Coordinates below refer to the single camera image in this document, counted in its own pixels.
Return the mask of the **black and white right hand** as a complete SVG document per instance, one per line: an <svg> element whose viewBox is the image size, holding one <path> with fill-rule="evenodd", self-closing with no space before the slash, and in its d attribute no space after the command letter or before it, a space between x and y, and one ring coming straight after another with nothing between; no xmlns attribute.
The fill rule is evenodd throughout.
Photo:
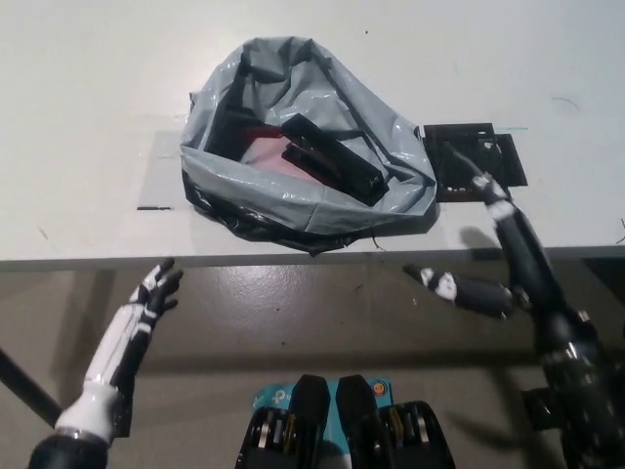
<svg viewBox="0 0 625 469"><path fill-rule="evenodd" d="M517 309L532 314L564 309L562 288L524 213L491 174L479 169L454 146L447 148L472 173L471 184L493 221L509 267L510 283L461 277L414 264L405 265L403 271L453 306L491 318L504 319Z"/></svg>

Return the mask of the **white and black left hand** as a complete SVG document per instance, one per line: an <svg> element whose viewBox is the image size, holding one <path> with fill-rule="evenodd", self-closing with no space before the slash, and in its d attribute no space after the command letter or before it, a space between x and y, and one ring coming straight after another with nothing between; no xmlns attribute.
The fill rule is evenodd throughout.
<svg viewBox="0 0 625 469"><path fill-rule="evenodd" d="M172 258L147 274L114 314L87 369L86 382L119 389L136 375L158 321L178 305L173 295L182 277Z"/></svg>

